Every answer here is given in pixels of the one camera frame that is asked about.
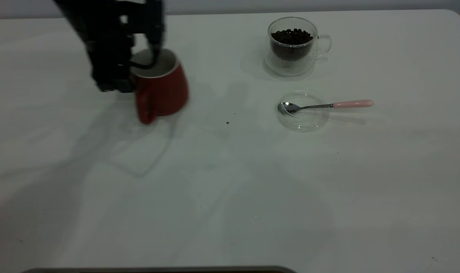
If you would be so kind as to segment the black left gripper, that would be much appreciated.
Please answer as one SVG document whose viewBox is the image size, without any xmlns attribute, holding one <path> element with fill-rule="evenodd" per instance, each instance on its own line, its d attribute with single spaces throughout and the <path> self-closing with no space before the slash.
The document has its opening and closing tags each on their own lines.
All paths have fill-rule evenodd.
<svg viewBox="0 0 460 273">
<path fill-rule="evenodd" d="M 55 5 L 89 52 L 91 76 L 100 91 L 133 93 L 131 67 L 156 66 L 164 40 L 164 1 L 57 0 Z M 145 47 L 137 33 L 145 35 Z"/>
</svg>

